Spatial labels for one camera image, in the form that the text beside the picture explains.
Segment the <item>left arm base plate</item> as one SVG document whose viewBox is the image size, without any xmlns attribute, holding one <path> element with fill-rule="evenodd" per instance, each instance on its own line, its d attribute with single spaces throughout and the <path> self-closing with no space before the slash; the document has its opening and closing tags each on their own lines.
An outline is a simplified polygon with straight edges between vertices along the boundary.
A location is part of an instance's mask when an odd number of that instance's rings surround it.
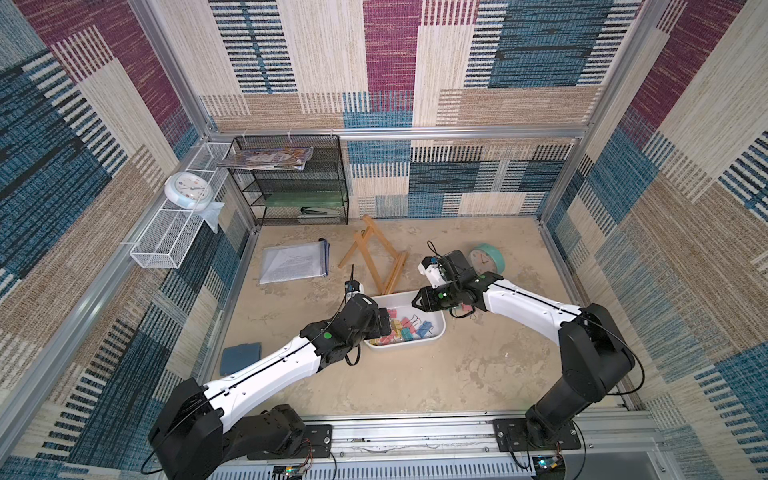
<svg viewBox="0 0 768 480">
<path fill-rule="evenodd" d="M 310 424 L 306 426 L 299 439 L 291 439 L 288 446 L 277 452 L 257 450 L 246 456 L 248 460 L 288 460 L 329 458 L 333 440 L 331 424 Z"/>
</svg>

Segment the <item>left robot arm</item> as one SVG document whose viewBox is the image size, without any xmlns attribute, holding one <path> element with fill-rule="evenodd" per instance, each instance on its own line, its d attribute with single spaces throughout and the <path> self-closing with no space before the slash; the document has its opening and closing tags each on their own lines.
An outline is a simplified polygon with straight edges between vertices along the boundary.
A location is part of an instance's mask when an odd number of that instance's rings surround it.
<svg viewBox="0 0 768 480">
<path fill-rule="evenodd" d="M 284 388 L 347 360 L 366 340 L 391 332 L 389 313 L 356 292 L 327 320 L 306 325 L 284 347 L 205 385 L 177 385 L 148 434 L 151 458 L 169 479 L 206 479 L 221 464 L 265 453 L 290 458 L 303 449 L 305 424 L 280 404 L 254 409 Z"/>
</svg>

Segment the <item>white plastic storage box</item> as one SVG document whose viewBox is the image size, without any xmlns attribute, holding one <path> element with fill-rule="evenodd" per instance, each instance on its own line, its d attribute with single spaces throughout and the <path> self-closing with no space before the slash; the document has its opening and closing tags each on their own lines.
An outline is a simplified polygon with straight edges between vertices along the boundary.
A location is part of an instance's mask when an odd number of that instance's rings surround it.
<svg viewBox="0 0 768 480">
<path fill-rule="evenodd" d="M 446 331 L 442 311 L 424 312 L 412 305 L 417 291 L 379 295 L 374 300 L 389 315 L 391 333 L 365 345 L 373 351 L 402 350 L 433 343 Z"/>
</svg>

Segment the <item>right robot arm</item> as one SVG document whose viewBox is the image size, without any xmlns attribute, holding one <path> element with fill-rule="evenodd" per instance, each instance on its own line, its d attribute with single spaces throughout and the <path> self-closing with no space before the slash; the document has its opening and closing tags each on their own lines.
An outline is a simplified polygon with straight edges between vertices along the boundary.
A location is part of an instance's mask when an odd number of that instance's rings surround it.
<svg viewBox="0 0 768 480">
<path fill-rule="evenodd" d="M 527 446 L 552 448 L 575 426 L 573 419 L 603 400 L 637 365 L 609 311 L 592 303 L 564 304 L 525 290 L 493 272 L 478 273 L 463 253 L 423 258 L 419 272 L 429 281 L 412 301 L 424 312 L 469 306 L 507 317 L 554 342 L 562 374 L 525 414 Z"/>
</svg>

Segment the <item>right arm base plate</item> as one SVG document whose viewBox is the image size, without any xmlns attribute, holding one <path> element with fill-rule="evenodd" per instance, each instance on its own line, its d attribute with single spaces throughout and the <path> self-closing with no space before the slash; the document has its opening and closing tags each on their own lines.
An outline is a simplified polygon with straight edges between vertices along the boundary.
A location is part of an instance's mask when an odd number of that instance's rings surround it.
<svg viewBox="0 0 768 480">
<path fill-rule="evenodd" d="M 492 421 L 498 449 L 501 452 L 525 452 L 544 450 L 578 450 L 582 448 L 581 436 L 573 422 L 557 431 L 530 426 L 524 417 L 506 417 Z"/>
</svg>

